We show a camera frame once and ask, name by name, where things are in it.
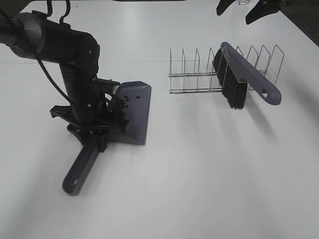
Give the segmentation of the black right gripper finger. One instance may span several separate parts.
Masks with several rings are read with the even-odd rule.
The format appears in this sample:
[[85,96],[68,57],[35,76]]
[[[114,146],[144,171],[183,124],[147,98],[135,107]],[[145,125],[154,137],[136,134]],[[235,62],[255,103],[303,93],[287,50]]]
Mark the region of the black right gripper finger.
[[271,14],[275,14],[280,10],[280,0],[260,0],[246,15],[246,24],[249,25],[260,18],[263,18]]
[[234,2],[235,0],[220,0],[216,7],[216,14],[218,16],[221,16],[227,10],[227,8]]

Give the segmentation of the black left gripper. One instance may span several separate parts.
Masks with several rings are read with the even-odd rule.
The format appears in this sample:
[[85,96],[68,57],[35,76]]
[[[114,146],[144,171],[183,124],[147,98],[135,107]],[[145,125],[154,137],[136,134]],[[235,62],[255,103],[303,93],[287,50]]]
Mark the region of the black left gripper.
[[69,123],[67,129],[85,144],[92,137],[100,152],[104,152],[111,131],[127,132],[129,120],[125,118],[125,103],[116,94],[107,94],[108,85],[121,85],[113,80],[92,79],[92,92],[88,99],[79,92],[79,86],[67,81],[73,101],[78,105],[54,106],[51,110],[53,118],[59,117]]

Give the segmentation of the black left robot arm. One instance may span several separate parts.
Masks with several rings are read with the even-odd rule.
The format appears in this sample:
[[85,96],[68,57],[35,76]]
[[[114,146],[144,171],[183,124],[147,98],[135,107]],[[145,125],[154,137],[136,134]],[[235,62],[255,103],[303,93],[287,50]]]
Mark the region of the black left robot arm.
[[102,152],[112,129],[126,131],[124,103],[115,93],[119,82],[97,76],[100,46],[91,34],[53,22],[42,12],[9,16],[1,11],[0,41],[16,56],[34,59],[40,67],[45,62],[59,65],[65,86],[59,92],[69,104],[54,106],[50,114],[68,122],[81,143],[92,138]]

